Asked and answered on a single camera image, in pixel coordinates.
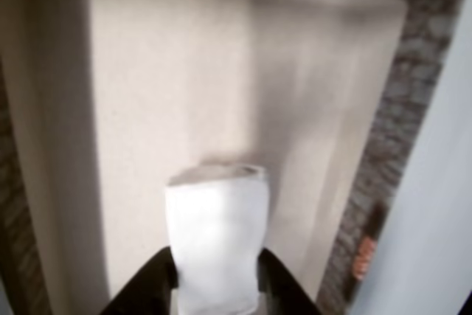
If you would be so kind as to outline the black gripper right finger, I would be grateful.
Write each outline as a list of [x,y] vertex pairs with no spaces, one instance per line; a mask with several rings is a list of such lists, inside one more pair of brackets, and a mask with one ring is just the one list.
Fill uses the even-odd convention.
[[322,315],[282,261],[268,249],[258,257],[257,279],[267,314]]

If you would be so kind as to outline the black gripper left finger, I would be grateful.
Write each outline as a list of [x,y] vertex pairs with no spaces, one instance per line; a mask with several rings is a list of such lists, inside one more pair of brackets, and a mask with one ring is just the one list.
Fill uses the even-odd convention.
[[170,247],[159,250],[100,312],[113,314],[171,314],[172,291],[178,273]]

